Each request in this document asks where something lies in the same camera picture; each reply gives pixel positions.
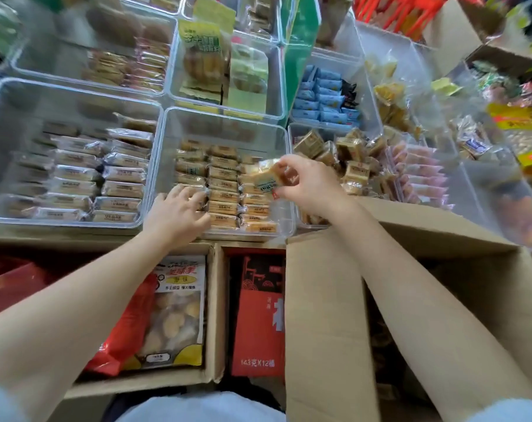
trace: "hand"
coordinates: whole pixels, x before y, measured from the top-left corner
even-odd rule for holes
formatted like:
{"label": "hand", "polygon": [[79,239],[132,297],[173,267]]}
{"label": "hand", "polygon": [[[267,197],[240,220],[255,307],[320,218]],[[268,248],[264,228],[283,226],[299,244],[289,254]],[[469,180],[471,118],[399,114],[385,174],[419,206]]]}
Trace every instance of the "hand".
{"label": "hand", "polygon": [[330,220],[331,208],[347,198],[335,171],[299,155],[284,155],[279,163],[297,171],[298,184],[276,188],[276,194],[293,201],[307,213]]}
{"label": "hand", "polygon": [[158,194],[143,222],[143,232],[163,245],[167,252],[193,241],[210,226],[209,214],[198,212],[206,194],[194,193],[195,190],[178,184],[168,195]]}

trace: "forearm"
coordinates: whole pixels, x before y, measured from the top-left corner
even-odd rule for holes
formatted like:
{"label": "forearm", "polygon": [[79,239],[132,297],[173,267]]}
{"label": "forearm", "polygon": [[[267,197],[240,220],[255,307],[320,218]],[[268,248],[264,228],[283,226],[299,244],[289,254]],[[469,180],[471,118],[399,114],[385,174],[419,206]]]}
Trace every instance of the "forearm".
{"label": "forearm", "polygon": [[166,254],[144,232],[0,313],[0,386],[46,419]]}
{"label": "forearm", "polygon": [[330,218],[405,360],[445,421],[532,386],[489,331],[354,199]]}

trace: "person's left hand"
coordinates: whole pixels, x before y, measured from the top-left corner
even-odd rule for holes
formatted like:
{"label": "person's left hand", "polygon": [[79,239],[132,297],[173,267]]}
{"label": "person's left hand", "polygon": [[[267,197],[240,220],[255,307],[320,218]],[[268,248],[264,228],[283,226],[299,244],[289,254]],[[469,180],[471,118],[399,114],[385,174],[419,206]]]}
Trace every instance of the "person's left hand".
{"label": "person's left hand", "polygon": [[205,200],[205,192],[195,188],[176,185],[168,193],[161,193],[143,222],[143,232],[163,244],[167,251],[193,241],[211,225],[206,212],[198,212]]}

